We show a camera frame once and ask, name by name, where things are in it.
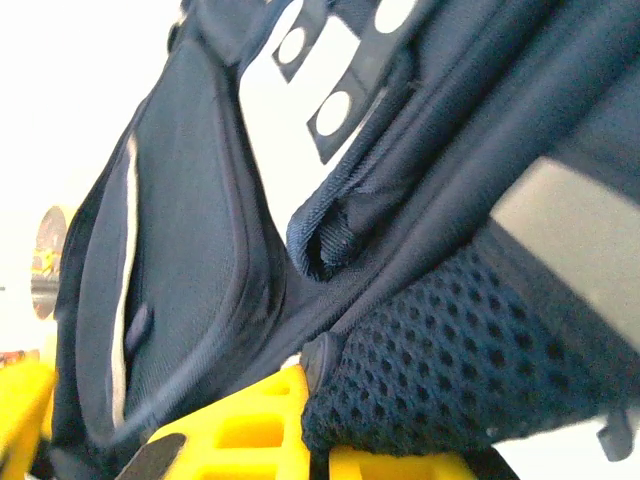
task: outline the backpack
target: backpack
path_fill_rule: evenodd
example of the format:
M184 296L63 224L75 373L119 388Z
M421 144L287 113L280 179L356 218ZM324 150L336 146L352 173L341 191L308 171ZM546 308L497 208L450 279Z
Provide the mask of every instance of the backpack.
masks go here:
M320 459L637 403L637 1L183 9L67 234L57 478L300 352Z

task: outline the navy mesh fabric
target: navy mesh fabric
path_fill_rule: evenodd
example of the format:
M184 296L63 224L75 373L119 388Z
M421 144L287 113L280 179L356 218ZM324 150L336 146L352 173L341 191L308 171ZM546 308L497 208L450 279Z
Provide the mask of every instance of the navy mesh fabric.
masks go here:
M394 455L488 447L615 398L473 246L363 318L307 403L304 441Z

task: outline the yellow plastic object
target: yellow plastic object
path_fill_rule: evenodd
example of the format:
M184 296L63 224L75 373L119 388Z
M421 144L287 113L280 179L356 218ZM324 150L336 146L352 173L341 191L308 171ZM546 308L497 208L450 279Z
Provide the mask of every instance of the yellow plastic object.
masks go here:
M51 334L47 335L45 339L45 344L40 352L40 362L50 367L52 370L56 368L56 343L57 343L57 333L54 330ZM53 419L53 392L49 396L49 402L47 403L47 409L44 414L44 419L42 421L42 430L41 435L47 441L51 441L51 430L52 430L52 419Z
M0 480L29 471L54 384L54 370L32 360L0 369Z
M337 447L329 456L331 480L475 480L455 454L396 458Z
M296 365L161 428L150 442L187 436L164 480L308 480L300 422L308 396Z

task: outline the white zipper trim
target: white zipper trim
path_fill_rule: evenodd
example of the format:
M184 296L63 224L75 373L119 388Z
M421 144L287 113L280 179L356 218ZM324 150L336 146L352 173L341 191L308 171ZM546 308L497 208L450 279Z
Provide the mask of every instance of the white zipper trim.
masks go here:
M113 343L111 345L111 416L113 426L118 428L124 423L124 403L127 392L127 370L124 359L125 304L129 282L133 270L138 238L138 145L132 134L127 141L129 168L127 169L127 231L124 265L122 267L122 287L113 322Z

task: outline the reflective patch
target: reflective patch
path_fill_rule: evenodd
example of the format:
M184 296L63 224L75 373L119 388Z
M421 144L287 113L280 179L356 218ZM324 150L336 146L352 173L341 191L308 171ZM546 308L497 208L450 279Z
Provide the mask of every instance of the reflective patch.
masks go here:
M283 240L374 113L398 51L436 2L397 3L381 2L358 38L323 0L293 0L242 74L240 107Z
M274 53L289 34L302 6L303 0L294 0L284 10L265 46L243 73L239 90L269 210L283 239L293 213L339 160L335 155L326 164L321 161L307 122L346 72L359 45L342 20L329 17L306 60L288 82Z
M491 212L633 347L640 350L640 206L541 158Z

